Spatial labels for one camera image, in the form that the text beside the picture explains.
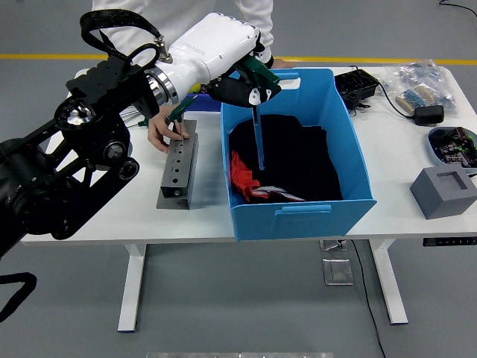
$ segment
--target white table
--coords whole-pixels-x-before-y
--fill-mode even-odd
[[[364,69],[372,75],[382,71],[379,67]],[[350,68],[332,70],[339,74]],[[446,117],[442,125],[462,126],[477,133],[477,115],[452,74],[446,73],[458,105],[458,116]],[[460,216],[426,220],[409,187],[423,168],[435,165],[426,149],[430,128],[416,126],[399,116],[384,96],[375,95],[367,103],[372,107],[353,117],[353,124],[377,204],[345,239],[370,240],[391,323],[407,323],[388,248],[395,239],[477,236],[477,204]],[[130,260],[119,331],[135,329],[147,244],[235,241],[221,159],[220,114],[189,112],[186,119],[198,120],[199,136],[190,210],[156,209],[166,158],[146,140],[144,128],[135,128],[130,131],[132,157],[141,169],[131,183],[70,239],[58,242],[50,235],[27,235],[22,240],[26,245],[124,245]],[[59,140],[54,138],[49,147]]]

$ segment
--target box handle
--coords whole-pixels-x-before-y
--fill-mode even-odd
[[[280,79],[278,83],[282,90],[297,90],[300,88],[301,78],[298,72],[275,72]]]
[[[298,72],[275,72],[275,75],[277,75],[280,80],[296,80],[300,78]]]
[[[282,207],[281,210],[275,210],[275,216],[288,214],[304,214],[304,213],[321,213],[330,214],[331,205],[294,205],[290,207]]]

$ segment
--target green tool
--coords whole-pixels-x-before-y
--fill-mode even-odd
[[[245,56],[233,67],[254,86],[276,91],[280,78],[253,56]]]
[[[174,108],[174,110],[169,114],[169,121],[177,121],[177,123],[182,122],[182,115],[186,112],[188,106],[192,104],[192,102],[197,98],[197,95],[194,97],[188,97],[183,100],[181,104]]]

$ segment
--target cable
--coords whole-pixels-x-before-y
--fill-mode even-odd
[[[356,71],[358,71],[358,67],[357,67],[356,65],[352,65],[352,66],[350,66],[350,67],[355,67],[355,68],[356,68]],[[366,78],[366,76],[363,76],[362,73],[357,72],[357,75],[360,76],[360,77]],[[379,81],[376,80],[375,78],[372,78],[372,80],[373,80],[374,82],[376,82],[376,83],[381,87],[382,92],[383,92],[383,93],[385,94],[385,96],[386,96],[386,99],[388,100],[389,104],[392,106],[392,108],[393,108],[396,112],[398,112],[398,113],[399,113],[401,116],[403,116],[404,118],[414,119],[414,116],[407,116],[407,115],[405,115],[404,113],[402,113],[401,111],[399,111],[399,110],[394,106],[393,102],[389,99],[388,94],[386,93],[386,90],[385,90],[385,88],[382,86],[381,82],[379,82]]]
[[[462,5],[457,5],[457,4],[444,4],[445,1],[449,1],[449,0],[440,0],[440,1],[439,1],[439,5],[460,7],[460,8],[462,8],[462,9],[465,9],[465,10],[468,10],[468,11],[472,11],[473,14],[477,17],[477,13],[476,13],[474,10],[472,10],[471,8],[465,7],[465,6],[462,6]]]
[[[373,314],[373,311],[371,310],[370,300],[367,295],[366,281],[364,280],[364,271],[363,271],[363,264],[361,263],[361,257],[359,256],[359,252],[358,252],[358,249],[356,248],[356,244],[354,240],[350,240],[350,241],[355,248],[356,256],[358,257],[358,261],[359,261],[359,267],[361,268],[361,278],[363,280],[364,294],[366,295],[366,305],[367,305],[368,311],[370,312],[371,319],[373,320],[374,330],[376,331],[376,337],[378,339],[379,348],[381,349],[382,356],[386,358],[386,353],[382,347],[381,339],[379,338],[378,326],[376,324],[376,320],[374,319],[374,314]]]
[[[156,52],[156,54],[154,55],[153,59],[149,61],[147,65],[144,66],[144,68],[151,69],[152,67],[154,67],[154,64],[157,62],[157,60],[159,60],[159,57],[161,55],[159,47],[157,47],[153,43],[146,43],[144,45],[141,45],[140,47],[135,49],[133,52],[131,52],[129,56],[127,56],[127,58],[129,58],[129,60],[132,61],[135,56],[137,56],[141,52],[150,48],[152,48]]]
[[[23,282],[23,286],[15,292],[10,300],[8,300],[5,307],[0,311],[0,323],[10,317],[20,304],[22,304],[22,302],[35,290],[35,287],[37,287],[37,276],[30,272],[0,276],[0,285],[21,282]]]
[[[382,92],[383,92],[383,93],[385,94],[385,96],[386,96],[386,99],[388,100],[389,104],[391,105],[392,108],[394,108],[394,110],[395,110],[396,112],[398,112],[401,116],[403,116],[403,117],[405,117],[405,118],[407,118],[407,119],[414,119],[414,116],[407,116],[407,115],[405,115],[404,113],[402,113],[401,111],[399,111],[397,108],[395,108],[393,102],[391,102],[391,100],[389,99],[388,94],[386,93],[386,90],[385,90],[385,88],[382,86],[381,82],[378,82],[378,85],[381,87]]]

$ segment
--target black cloth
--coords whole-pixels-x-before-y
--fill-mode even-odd
[[[261,186],[278,186],[307,201],[343,200],[335,167],[329,158],[326,131],[303,127],[294,116],[262,115],[265,169],[259,169],[253,120],[238,124],[229,137]]]

